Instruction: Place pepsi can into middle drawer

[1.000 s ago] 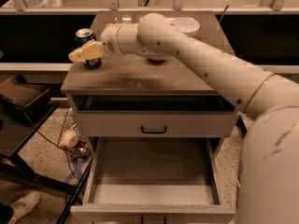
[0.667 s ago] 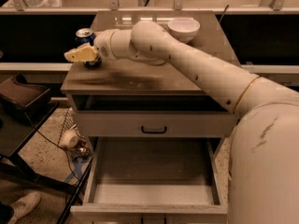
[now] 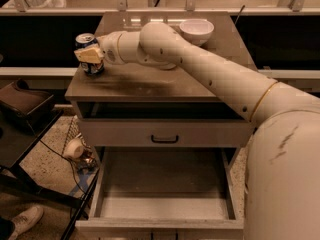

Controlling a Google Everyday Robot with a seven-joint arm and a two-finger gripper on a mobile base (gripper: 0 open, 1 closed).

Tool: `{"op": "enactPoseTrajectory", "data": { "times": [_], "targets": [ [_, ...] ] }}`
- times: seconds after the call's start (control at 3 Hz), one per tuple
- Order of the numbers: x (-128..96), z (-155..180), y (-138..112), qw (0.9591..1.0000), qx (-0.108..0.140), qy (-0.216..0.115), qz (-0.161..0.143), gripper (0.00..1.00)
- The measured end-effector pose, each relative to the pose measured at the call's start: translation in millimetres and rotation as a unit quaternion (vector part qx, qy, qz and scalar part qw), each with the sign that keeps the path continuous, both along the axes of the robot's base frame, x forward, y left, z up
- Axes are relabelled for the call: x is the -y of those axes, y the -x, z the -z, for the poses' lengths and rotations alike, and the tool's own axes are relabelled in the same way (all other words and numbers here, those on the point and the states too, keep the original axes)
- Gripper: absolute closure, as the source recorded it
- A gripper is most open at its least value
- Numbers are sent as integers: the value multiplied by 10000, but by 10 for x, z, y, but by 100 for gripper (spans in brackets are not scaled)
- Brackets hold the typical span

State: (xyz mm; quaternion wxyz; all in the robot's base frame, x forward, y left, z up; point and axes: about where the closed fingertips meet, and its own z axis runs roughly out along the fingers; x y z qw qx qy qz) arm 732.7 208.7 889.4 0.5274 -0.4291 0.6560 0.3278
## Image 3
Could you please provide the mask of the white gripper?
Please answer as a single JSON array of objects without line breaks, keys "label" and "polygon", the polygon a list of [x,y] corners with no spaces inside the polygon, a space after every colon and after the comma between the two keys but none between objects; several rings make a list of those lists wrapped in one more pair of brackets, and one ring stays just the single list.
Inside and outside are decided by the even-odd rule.
[{"label": "white gripper", "polygon": [[97,47],[88,47],[78,49],[74,54],[79,62],[99,64],[104,58],[109,64],[123,64],[124,61],[118,47],[120,37],[123,34],[123,31],[116,31],[98,37],[97,40],[102,51]]}]

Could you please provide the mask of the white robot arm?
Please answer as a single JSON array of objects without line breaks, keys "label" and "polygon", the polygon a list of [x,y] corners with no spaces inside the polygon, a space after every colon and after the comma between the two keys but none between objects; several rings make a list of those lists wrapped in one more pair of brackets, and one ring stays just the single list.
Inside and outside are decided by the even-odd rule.
[{"label": "white robot arm", "polygon": [[162,22],[98,40],[68,90],[102,164],[78,230],[140,240],[320,240],[317,97]]}]

